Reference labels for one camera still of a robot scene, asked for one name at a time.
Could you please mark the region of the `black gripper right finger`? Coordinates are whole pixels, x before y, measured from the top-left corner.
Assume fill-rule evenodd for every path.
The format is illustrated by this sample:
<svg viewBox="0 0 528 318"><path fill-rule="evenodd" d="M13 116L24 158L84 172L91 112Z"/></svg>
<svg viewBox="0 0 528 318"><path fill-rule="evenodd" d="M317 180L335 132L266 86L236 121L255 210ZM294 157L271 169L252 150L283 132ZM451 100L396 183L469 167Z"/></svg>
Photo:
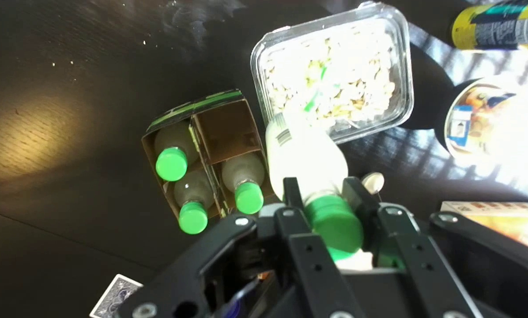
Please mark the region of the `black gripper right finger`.
<svg viewBox="0 0 528 318"><path fill-rule="evenodd" d="M370 275L395 277L398 307L407 318L481 318L434 238L407 208L379 201L356 176L342 181L342 195L363 224Z"/></svg>

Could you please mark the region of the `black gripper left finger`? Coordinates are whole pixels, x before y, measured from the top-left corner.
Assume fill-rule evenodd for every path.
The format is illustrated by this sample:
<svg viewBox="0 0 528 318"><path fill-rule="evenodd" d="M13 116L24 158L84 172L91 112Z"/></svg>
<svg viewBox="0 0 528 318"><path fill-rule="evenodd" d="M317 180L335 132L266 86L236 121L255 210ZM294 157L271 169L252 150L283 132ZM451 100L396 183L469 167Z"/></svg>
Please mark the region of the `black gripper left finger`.
<svg viewBox="0 0 528 318"><path fill-rule="evenodd" d="M282 180L283 206L275 211L305 318L363 318L345 278L333 264L324 241L305 220L294 176Z"/></svg>

